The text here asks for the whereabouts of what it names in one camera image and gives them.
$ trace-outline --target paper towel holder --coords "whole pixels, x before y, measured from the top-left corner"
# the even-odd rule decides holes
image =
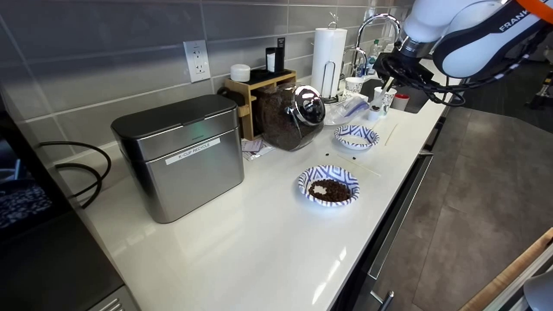
[[[335,62],[332,62],[332,60],[328,60],[326,64],[325,64],[325,67],[323,67],[323,81],[321,81],[321,93],[325,93],[325,85],[326,85],[326,66],[332,66],[332,81],[330,81],[330,90],[328,90],[328,97],[325,98],[321,98],[323,100],[323,104],[335,104],[335,102],[338,102],[338,95],[333,95],[332,97],[332,86],[335,85]]]

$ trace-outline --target small bowl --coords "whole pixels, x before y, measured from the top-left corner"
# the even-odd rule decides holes
[[[321,200],[318,197],[313,197],[309,193],[311,183],[319,181],[319,180],[333,180],[338,181],[342,185],[345,185],[351,192],[351,197],[345,200]],[[340,205],[347,205],[351,202],[354,202],[356,199],[359,199],[359,183],[357,180],[345,169],[338,167],[338,166],[314,166],[309,167],[307,171],[304,171],[302,174],[299,174],[297,178],[297,186],[299,192],[311,202],[316,202],[319,205],[325,207],[340,207]]]
[[[364,126],[349,124],[335,131],[333,138],[351,150],[364,152],[378,143],[378,135]]]

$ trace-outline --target gray wall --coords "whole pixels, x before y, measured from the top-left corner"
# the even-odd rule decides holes
[[[413,0],[3,0],[0,81],[38,140],[114,140],[114,117],[212,93],[235,62],[264,62],[287,36],[287,67],[309,81],[313,31],[335,12],[349,29],[366,8],[404,17]],[[387,29],[373,28],[364,40]],[[190,83],[181,41],[205,40],[212,78]],[[50,152],[71,155],[72,148]]]

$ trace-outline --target gray floor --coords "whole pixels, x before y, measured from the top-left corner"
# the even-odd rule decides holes
[[[546,62],[523,62],[515,72],[499,83],[468,90],[465,93],[465,107],[513,116],[553,133],[553,107],[527,107],[541,90],[542,79],[549,71],[553,71],[553,66]]]
[[[394,311],[459,309],[551,224],[553,135],[454,109],[375,292]]]

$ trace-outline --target wall outlet cover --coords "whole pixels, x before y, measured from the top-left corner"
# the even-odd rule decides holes
[[[209,79],[209,59],[204,40],[183,41],[192,81]]]

